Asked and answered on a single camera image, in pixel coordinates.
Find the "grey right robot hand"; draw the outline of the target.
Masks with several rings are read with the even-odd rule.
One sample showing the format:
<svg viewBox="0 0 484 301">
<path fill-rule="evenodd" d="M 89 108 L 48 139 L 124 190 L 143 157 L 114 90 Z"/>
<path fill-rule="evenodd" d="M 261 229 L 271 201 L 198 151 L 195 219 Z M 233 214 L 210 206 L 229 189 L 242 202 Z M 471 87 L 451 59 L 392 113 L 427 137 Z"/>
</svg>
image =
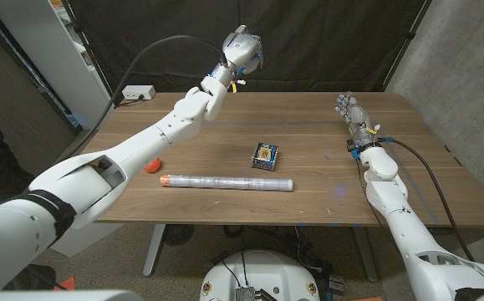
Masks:
<svg viewBox="0 0 484 301">
<path fill-rule="evenodd" d="M 335 110 L 344 118 L 353 137 L 354 145 L 360 149 L 372 147 L 376 143 L 376 125 L 373 125 L 367 111 L 361 107 L 352 92 L 340 94 Z"/>
</svg>

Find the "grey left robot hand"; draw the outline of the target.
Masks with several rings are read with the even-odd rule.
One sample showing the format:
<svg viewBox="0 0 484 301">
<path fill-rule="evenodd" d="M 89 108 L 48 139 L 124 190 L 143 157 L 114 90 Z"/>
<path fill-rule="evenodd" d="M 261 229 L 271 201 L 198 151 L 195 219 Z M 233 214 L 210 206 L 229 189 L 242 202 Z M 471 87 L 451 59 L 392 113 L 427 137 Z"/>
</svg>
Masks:
<svg viewBox="0 0 484 301">
<path fill-rule="evenodd" d="M 218 63 L 210 76 L 226 87 L 233 79 L 241 78 L 262 67 L 261 38 L 250 34 L 244 24 L 227 36 L 222 45 L 222 52 L 226 62 Z"/>
</svg>

